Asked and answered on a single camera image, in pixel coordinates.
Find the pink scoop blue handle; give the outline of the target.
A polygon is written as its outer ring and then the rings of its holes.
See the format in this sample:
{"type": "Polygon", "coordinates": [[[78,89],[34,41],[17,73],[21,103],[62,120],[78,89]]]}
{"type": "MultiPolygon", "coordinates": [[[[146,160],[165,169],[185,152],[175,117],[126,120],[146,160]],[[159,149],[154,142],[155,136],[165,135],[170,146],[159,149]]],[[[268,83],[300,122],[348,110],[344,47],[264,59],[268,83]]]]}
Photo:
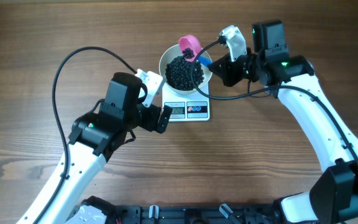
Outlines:
{"type": "Polygon", "coordinates": [[[182,56],[188,62],[193,62],[202,50],[199,40],[193,35],[185,35],[181,37],[178,44],[182,56]]]}

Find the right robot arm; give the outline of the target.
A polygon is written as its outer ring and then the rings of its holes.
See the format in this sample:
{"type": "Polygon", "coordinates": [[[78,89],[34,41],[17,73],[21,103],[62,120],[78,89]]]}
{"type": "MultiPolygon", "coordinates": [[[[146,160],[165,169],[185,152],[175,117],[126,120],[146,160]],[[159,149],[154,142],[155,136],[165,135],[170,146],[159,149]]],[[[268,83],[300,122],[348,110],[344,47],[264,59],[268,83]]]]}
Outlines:
{"type": "Polygon", "coordinates": [[[279,20],[252,26],[254,48],[236,26],[223,29],[218,42],[229,53],[209,69],[224,85],[260,82],[291,112],[311,143],[322,175],[312,188],[278,200],[283,223],[343,223],[358,217],[358,138],[346,126],[319,84],[312,64],[292,56],[279,20]]]}

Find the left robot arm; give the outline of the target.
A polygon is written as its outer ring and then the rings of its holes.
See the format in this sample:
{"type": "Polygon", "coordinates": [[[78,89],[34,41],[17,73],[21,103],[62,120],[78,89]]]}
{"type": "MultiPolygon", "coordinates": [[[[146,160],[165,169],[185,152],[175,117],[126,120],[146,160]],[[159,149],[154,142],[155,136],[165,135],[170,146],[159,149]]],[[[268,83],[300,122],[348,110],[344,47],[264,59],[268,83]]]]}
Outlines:
{"type": "Polygon", "coordinates": [[[163,77],[115,73],[105,98],[75,120],[56,169],[19,223],[65,223],[81,195],[134,128],[163,133],[171,108],[152,104],[163,77]]]}

